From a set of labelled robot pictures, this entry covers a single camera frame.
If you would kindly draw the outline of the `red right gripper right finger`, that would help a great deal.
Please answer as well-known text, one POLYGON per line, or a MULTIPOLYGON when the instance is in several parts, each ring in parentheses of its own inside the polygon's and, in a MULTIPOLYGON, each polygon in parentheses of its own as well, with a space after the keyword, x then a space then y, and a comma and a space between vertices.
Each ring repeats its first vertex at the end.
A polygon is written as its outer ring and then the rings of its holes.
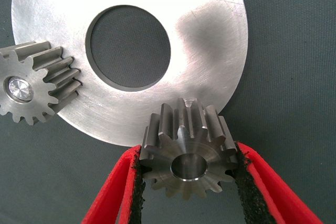
POLYGON ((246 223, 322 223, 254 149, 236 146, 234 177, 246 223))

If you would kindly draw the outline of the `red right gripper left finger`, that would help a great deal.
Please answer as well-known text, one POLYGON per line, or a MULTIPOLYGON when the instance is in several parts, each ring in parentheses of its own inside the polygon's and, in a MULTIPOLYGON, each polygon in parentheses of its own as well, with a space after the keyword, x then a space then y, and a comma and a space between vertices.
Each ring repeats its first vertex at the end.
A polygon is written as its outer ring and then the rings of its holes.
POLYGON ((82 223, 141 223, 145 182, 140 150, 137 145, 122 154, 82 223))

